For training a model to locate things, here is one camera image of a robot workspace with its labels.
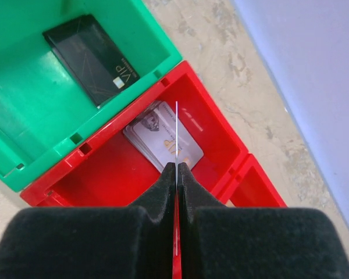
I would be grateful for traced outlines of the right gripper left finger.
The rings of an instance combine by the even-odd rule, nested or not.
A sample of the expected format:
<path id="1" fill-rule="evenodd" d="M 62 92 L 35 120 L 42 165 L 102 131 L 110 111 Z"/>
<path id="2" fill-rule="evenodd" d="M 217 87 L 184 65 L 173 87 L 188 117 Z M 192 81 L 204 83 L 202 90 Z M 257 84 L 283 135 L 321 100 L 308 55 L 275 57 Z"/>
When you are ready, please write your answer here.
<path id="1" fill-rule="evenodd" d="M 0 278 L 171 278 L 175 166 L 124 207 L 27 208 L 0 240 Z"/>

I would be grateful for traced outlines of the silver card in red bin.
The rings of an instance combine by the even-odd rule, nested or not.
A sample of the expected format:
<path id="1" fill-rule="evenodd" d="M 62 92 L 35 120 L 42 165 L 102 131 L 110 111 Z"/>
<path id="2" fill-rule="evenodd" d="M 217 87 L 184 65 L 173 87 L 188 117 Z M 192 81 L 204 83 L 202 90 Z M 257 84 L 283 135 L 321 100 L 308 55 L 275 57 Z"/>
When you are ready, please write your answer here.
<path id="1" fill-rule="evenodd" d="M 126 138 L 162 172 L 175 163 L 175 112 L 165 101 L 154 101 L 123 130 Z M 193 168 L 204 156 L 203 150 L 179 120 L 179 163 Z"/>

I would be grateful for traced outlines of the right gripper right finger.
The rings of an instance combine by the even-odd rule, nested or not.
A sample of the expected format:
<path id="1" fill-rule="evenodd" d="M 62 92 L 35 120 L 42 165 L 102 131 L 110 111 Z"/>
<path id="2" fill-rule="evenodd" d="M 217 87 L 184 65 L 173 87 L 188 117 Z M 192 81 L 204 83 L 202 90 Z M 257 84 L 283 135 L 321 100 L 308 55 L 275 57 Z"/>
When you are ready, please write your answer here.
<path id="1" fill-rule="evenodd" d="M 183 278 L 349 278 L 331 220 L 308 208 L 229 208 L 178 165 Z"/>

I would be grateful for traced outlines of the middle red plastic bin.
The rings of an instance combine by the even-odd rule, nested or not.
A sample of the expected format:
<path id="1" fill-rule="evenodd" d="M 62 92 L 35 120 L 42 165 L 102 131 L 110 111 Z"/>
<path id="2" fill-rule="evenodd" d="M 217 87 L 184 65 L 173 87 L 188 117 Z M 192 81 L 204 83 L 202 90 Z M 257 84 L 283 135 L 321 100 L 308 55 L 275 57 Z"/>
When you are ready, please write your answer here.
<path id="1" fill-rule="evenodd" d="M 217 195 L 248 154 L 188 62 L 181 62 L 139 98 L 20 194 L 31 206 L 126 206 L 159 171 L 125 138 L 123 129 L 153 101 L 165 101 L 204 155 L 195 179 Z"/>

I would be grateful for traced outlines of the red plastic bin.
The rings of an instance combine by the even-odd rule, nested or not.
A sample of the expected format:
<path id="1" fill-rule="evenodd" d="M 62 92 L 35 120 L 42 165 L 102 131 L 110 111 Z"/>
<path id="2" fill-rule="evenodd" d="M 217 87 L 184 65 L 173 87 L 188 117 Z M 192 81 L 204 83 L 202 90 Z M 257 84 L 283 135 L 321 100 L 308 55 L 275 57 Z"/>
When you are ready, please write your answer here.
<path id="1" fill-rule="evenodd" d="M 285 208 L 286 203 L 271 183 L 254 155 L 246 156 L 231 172 L 216 196 L 222 203 L 235 207 Z"/>
<path id="2" fill-rule="evenodd" d="M 20 194 L 31 206 L 126 206 L 159 171 L 125 138 L 123 129 L 153 101 L 165 101 L 204 155 L 195 179 L 217 195 L 248 154 L 188 62 L 181 62 L 139 98 Z"/>

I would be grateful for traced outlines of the right red plastic bin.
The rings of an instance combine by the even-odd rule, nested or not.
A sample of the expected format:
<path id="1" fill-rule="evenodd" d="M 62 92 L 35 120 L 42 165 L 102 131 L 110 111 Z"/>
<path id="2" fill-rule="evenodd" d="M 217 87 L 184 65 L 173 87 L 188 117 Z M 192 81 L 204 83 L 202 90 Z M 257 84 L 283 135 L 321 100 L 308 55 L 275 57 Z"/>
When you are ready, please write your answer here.
<path id="1" fill-rule="evenodd" d="M 216 196 L 222 203 L 235 207 L 285 208 L 286 203 L 271 183 L 254 155 L 246 156 L 231 172 Z"/>

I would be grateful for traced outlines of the green plastic bin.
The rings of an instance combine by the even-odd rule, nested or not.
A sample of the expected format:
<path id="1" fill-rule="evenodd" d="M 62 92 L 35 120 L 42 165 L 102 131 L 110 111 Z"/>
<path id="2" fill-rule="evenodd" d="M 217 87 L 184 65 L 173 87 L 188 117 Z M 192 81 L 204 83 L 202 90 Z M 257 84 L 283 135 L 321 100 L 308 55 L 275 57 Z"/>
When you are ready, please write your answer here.
<path id="1" fill-rule="evenodd" d="M 97 107 L 43 32 L 93 15 L 140 79 Z M 0 180 L 20 192 L 182 57 L 142 1 L 0 1 Z"/>

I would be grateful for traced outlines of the white card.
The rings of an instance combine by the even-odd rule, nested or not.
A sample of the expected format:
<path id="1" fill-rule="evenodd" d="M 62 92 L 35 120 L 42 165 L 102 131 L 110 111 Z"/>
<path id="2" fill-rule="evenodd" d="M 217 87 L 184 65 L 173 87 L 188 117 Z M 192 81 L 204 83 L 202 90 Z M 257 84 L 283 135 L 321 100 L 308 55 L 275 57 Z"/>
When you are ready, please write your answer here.
<path id="1" fill-rule="evenodd" d="M 176 153 L 175 153 L 175 171 L 176 171 L 176 174 L 175 174 L 175 183 L 176 183 L 176 187 L 175 187 L 175 190 L 176 190 L 176 199 L 175 199 L 175 202 L 176 202 L 176 209 L 175 209 L 175 256 L 178 256 L 178 246 L 179 246 L 179 217 L 178 217 L 178 193 L 179 193 L 179 190 L 178 190 L 178 164 L 179 164 L 179 160 L 178 160 L 178 157 L 179 157 L 179 135 L 178 135 L 178 124 L 179 124 L 179 118 L 178 118 L 178 101 L 175 102 L 175 140 L 176 140 Z"/>

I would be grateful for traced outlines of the black card in green bin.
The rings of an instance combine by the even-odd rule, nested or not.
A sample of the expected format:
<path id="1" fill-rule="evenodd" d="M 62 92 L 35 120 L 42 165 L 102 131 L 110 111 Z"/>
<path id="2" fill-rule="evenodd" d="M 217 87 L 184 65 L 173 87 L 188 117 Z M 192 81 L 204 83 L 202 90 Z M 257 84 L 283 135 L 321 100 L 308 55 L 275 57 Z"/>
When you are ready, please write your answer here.
<path id="1" fill-rule="evenodd" d="M 140 79 L 93 15 L 82 15 L 43 32 L 53 53 L 99 107 Z"/>

